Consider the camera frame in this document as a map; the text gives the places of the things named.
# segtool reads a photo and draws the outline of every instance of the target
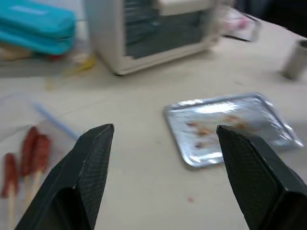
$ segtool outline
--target white toaster oven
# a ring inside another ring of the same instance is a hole
[[[209,49],[232,0],[85,0],[96,53],[117,75]]]

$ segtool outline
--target metal cup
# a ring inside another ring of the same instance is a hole
[[[282,70],[283,76],[295,80],[299,78],[307,67],[307,40],[299,40]]]

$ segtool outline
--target table surface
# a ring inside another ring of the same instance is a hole
[[[247,230],[224,165],[187,170],[162,110],[177,101],[260,92],[302,138],[307,134],[307,78],[291,82],[279,73],[299,38],[262,23],[256,43],[222,39],[210,52],[124,77],[100,62],[66,78],[2,74],[0,96],[28,93],[80,132],[115,124],[96,229]],[[282,158],[307,179],[304,153]]]

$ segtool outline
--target blue case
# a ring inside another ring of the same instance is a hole
[[[24,0],[0,1],[0,40],[60,55],[73,46],[73,12]]]

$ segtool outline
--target aluminum tray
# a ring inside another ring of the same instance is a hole
[[[256,132],[276,152],[303,146],[259,93],[178,102],[165,108],[165,116],[183,160],[195,168],[223,162],[215,132],[219,124]]]

